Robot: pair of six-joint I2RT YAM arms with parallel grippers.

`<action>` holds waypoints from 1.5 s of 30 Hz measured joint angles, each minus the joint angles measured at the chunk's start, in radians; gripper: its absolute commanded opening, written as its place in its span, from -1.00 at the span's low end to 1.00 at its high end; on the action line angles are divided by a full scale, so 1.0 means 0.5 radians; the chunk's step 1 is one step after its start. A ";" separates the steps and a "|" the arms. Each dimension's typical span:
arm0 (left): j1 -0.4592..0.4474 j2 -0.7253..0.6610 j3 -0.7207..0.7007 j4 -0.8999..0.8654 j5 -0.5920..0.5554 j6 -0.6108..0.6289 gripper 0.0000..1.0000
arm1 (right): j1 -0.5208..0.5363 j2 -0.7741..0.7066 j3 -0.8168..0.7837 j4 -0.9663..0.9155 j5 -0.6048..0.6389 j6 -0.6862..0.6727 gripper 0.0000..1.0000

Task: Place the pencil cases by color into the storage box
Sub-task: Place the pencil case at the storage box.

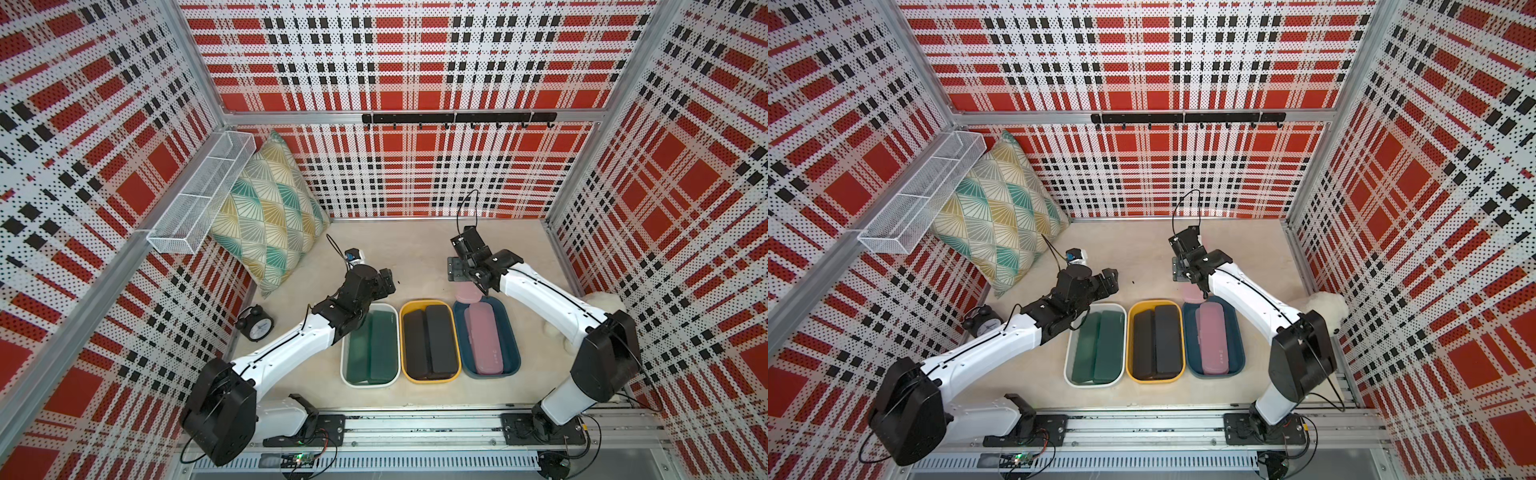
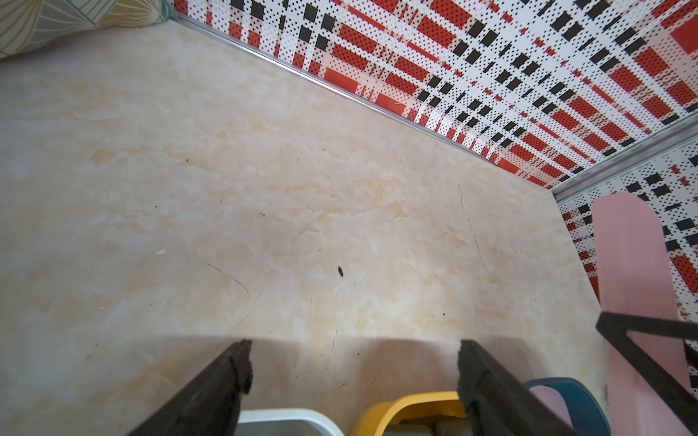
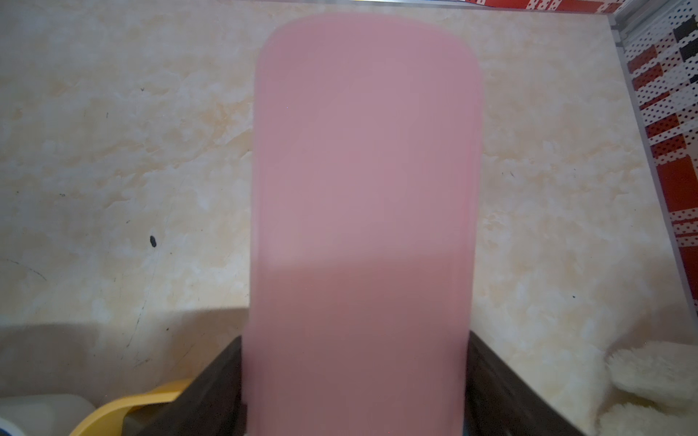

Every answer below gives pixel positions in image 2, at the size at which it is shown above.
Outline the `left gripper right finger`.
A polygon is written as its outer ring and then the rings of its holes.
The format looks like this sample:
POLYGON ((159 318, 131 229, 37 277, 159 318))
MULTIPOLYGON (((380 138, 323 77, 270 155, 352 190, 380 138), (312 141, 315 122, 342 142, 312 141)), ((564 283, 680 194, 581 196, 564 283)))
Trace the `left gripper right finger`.
POLYGON ((457 393, 475 435, 574 435, 474 340, 461 341, 457 393))

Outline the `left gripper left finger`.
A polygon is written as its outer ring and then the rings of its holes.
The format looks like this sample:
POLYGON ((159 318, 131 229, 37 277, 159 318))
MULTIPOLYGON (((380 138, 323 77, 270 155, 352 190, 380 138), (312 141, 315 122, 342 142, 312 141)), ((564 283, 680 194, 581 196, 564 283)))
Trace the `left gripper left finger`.
POLYGON ((232 343, 132 435, 233 435, 254 378, 253 342, 232 343))

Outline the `pink pencil case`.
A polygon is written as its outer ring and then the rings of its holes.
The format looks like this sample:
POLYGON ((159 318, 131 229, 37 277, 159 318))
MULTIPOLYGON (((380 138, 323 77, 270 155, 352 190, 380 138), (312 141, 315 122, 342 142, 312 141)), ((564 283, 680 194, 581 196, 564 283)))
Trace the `pink pencil case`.
MULTIPOLYGON (((659 217, 642 199, 616 193, 592 204, 600 305, 605 312, 678 320, 659 217)), ((686 435, 660 396, 605 345, 606 390, 614 435, 686 435)))
POLYGON ((565 399, 557 390, 545 385, 531 387, 529 392, 545 405, 558 419, 573 427, 565 399))

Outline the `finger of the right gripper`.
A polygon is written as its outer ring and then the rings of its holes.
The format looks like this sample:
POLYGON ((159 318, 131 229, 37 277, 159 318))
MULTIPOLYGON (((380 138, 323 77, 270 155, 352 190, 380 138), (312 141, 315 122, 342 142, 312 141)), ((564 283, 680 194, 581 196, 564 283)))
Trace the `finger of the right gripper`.
POLYGON ((638 346, 629 332, 668 337, 682 342, 697 339, 697 325, 615 312, 602 312, 596 330, 658 394, 690 434, 697 434, 697 399, 674 376, 638 346))

